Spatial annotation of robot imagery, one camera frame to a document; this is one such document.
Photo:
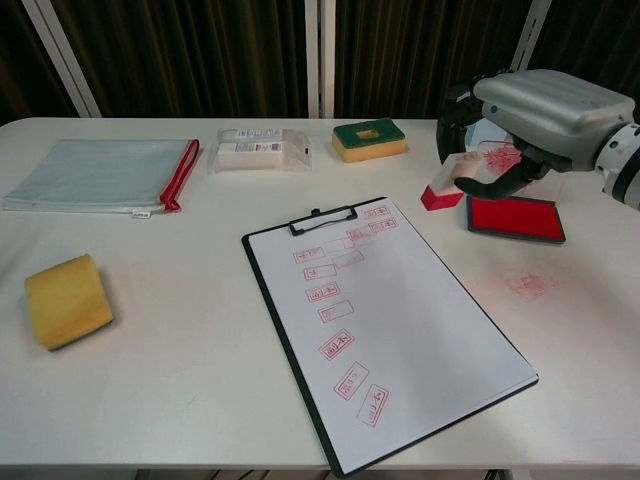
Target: label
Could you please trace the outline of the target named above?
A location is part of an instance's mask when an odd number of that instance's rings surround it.
[[[148,208],[134,208],[131,211],[133,218],[151,218],[151,210]]]
[[[282,151],[282,142],[236,143],[235,153],[276,153]]]
[[[238,140],[281,136],[281,128],[240,128],[236,130],[236,138]]]

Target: yellow sponge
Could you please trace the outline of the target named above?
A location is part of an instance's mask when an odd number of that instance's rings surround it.
[[[83,255],[24,282],[38,342],[55,350],[113,319],[93,258]]]
[[[404,133],[390,118],[335,127],[332,143],[342,160],[347,163],[407,151]]]

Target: curtain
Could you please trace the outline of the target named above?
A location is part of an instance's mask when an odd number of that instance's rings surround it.
[[[640,2],[554,0],[529,68],[550,68],[624,93],[640,105]]]
[[[20,0],[0,1],[0,125],[77,112]]]
[[[336,117],[436,118],[447,88],[511,64],[531,0],[338,0]]]
[[[304,0],[53,0],[107,117],[305,117]]]

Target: stamp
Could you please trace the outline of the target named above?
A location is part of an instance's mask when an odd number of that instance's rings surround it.
[[[348,239],[347,237],[338,238],[337,240],[331,240],[330,242],[325,242],[324,249],[326,252],[339,252],[341,250],[346,250],[347,248],[353,248],[353,241]]]
[[[310,302],[317,302],[323,298],[332,297],[340,293],[340,288],[336,282],[329,282],[321,287],[310,288],[305,291]]]
[[[348,267],[349,265],[362,262],[363,260],[364,260],[364,255],[362,255],[360,250],[354,250],[352,252],[345,253],[344,255],[333,257],[331,259],[333,264],[338,268]]]
[[[322,247],[310,248],[308,250],[302,250],[301,252],[295,252],[293,254],[293,259],[296,261],[296,263],[318,260],[319,258],[324,258],[324,250],[322,250]]]
[[[318,350],[320,350],[320,353],[322,353],[327,360],[333,360],[340,352],[351,345],[353,340],[353,335],[342,328]]]
[[[354,243],[358,240],[362,240],[363,238],[367,238],[369,235],[371,235],[371,232],[367,227],[361,227],[355,230],[347,230],[347,238]]]
[[[364,218],[383,217],[385,215],[390,215],[390,214],[391,212],[385,206],[372,208],[370,210],[365,210],[364,212],[362,212],[362,216]]]
[[[322,323],[329,323],[336,318],[345,317],[351,313],[353,313],[353,305],[349,300],[343,300],[318,310]]]
[[[504,282],[512,292],[527,300],[543,297],[554,285],[551,278],[536,273],[512,274]]]
[[[318,265],[317,267],[307,267],[303,270],[303,272],[305,280],[335,277],[338,274],[334,265]]]
[[[351,400],[367,375],[369,375],[369,369],[358,362],[353,362],[333,390],[345,400]]]
[[[358,420],[370,427],[375,427],[388,398],[389,392],[386,389],[378,385],[371,385],[358,411]]]
[[[389,230],[390,228],[396,228],[398,224],[394,218],[389,218],[387,220],[381,220],[379,222],[372,222],[369,224],[369,229],[371,233],[380,233],[385,230]]]

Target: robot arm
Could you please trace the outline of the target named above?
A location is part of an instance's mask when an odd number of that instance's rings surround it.
[[[482,117],[509,132],[522,152],[520,163],[491,184],[456,179],[463,192],[505,198],[550,169],[597,169],[605,176],[605,193],[640,209],[640,126],[633,120],[633,99],[551,70],[476,77],[450,95],[438,120],[442,161],[465,150],[466,128]]]

